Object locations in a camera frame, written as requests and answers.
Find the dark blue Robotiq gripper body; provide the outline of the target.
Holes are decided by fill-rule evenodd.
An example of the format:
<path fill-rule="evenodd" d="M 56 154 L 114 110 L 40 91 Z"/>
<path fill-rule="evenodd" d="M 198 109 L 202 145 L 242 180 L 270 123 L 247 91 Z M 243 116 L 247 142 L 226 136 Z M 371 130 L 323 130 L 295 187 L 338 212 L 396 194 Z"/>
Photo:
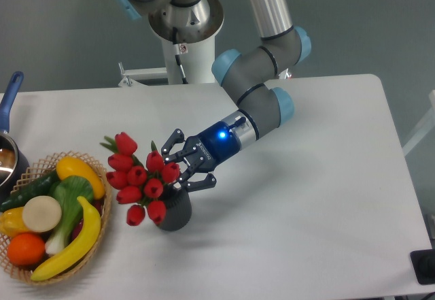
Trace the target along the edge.
<path fill-rule="evenodd" d="M 196 150 L 187 156 L 190 165 L 194 165 L 201 157 L 203 161 L 195 172 L 211 172 L 218 165 L 234 156 L 240 150 L 237 138 L 230 131 L 227 123 L 219 121 L 198 135 L 187 138 L 183 150 Z"/>

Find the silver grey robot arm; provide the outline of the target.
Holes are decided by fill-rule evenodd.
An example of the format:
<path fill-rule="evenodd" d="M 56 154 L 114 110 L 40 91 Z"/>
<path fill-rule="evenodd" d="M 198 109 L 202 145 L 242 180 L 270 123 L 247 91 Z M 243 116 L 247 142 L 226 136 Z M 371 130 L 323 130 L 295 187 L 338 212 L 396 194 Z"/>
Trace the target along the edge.
<path fill-rule="evenodd" d="M 218 0 L 118 0 L 132 19 L 146 17 L 162 43 L 169 84 L 218 83 L 237 109 L 198 135 L 180 130 L 161 153 L 167 163 L 183 162 L 186 170 L 171 183 L 174 190 L 212 188 L 214 169 L 240 150 L 288 121 L 291 97 L 267 88 L 311 51 L 306 31 L 292 23 L 286 0 L 250 0 L 261 44 L 249 54 L 227 50 L 215 54 L 215 36 L 224 13 Z"/>

